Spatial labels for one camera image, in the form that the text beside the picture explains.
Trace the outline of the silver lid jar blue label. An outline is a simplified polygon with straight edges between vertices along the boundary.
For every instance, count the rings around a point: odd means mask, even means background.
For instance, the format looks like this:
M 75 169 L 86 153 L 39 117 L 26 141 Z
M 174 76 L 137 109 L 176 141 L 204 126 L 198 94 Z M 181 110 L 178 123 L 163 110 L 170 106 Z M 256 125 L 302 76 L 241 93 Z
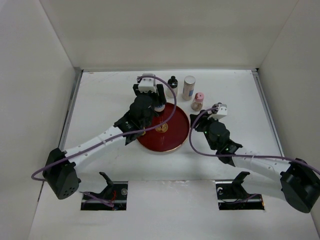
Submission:
M 166 107 L 165 104 L 163 104 L 161 106 L 157 106 L 157 107 L 154 108 L 154 111 L 157 112 L 157 113 L 160 113 L 165 109 L 165 107 Z

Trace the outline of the black cap white powder bottle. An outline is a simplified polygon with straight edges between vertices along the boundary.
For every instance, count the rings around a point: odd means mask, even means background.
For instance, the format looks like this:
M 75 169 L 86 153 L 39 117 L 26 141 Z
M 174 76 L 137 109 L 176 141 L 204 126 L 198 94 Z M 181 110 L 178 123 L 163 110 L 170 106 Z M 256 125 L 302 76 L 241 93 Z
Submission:
M 178 94 L 178 80 L 176 79 L 176 77 L 174 75 L 170 77 L 170 79 L 167 81 L 167 84 L 171 87 L 171 89 L 173 90 L 173 93 L 171 92 L 171 90 L 169 88 L 167 88 L 166 96 L 168 98 L 173 98 L 174 96 L 177 96 L 177 94 Z

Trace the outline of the tall silver lid spice jar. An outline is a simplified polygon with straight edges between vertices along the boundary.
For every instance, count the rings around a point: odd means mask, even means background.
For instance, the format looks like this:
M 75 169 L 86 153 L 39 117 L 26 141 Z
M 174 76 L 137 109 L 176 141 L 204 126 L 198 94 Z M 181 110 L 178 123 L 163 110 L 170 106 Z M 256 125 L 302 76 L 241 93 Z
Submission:
M 188 75 L 184 78 L 182 98 L 185 101 L 190 101 L 192 99 L 195 83 L 196 83 L 196 78 L 194 76 Z

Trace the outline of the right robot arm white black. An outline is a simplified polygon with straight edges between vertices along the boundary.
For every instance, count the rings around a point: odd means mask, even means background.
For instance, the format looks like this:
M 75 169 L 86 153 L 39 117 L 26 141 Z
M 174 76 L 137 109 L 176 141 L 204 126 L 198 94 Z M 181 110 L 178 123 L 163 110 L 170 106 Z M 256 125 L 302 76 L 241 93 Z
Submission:
M 203 133 L 209 148 L 223 164 L 246 169 L 232 182 L 233 194 L 246 200 L 247 194 L 269 195 L 286 201 L 302 213 L 309 213 L 320 197 L 320 172 L 299 158 L 259 155 L 230 138 L 226 126 L 202 110 L 190 115 L 190 130 Z

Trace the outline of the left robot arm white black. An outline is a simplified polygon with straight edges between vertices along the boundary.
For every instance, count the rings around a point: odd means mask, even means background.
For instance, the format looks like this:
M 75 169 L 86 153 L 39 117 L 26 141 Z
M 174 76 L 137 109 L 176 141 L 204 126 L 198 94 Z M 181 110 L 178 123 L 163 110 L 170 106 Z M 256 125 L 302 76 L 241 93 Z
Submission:
M 85 185 L 78 174 L 103 154 L 124 147 L 142 136 L 155 117 L 165 108 L 166 97 L 162 84 L 133 85 L 136 95 L 129 110 L 103 133 L 74 148 L 53 149 L 47 158 L 42 175 L 59 200 L 64 200 Z

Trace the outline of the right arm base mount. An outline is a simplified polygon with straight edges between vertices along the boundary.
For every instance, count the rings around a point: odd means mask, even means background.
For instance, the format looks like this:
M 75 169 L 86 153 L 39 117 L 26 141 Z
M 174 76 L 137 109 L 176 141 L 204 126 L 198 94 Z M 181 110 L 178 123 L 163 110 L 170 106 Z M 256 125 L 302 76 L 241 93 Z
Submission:
M 248 193 L 242 186 L 248 175 L 250 175 L 249 172 L 242 171 L 234 179 L 215 182 L 219 210 L 265 210 L 262 195 Z

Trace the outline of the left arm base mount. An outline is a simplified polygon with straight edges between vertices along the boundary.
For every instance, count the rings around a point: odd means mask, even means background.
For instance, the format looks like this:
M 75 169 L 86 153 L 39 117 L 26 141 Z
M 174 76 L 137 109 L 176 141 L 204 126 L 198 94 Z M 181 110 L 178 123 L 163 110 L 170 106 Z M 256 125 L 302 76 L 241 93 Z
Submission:
M 81 211 L 126 211 L 128 181 L 112 181 L 107 174 L 99 172 L 104 178 L 105 188 L 99 192 L 82 194 Z

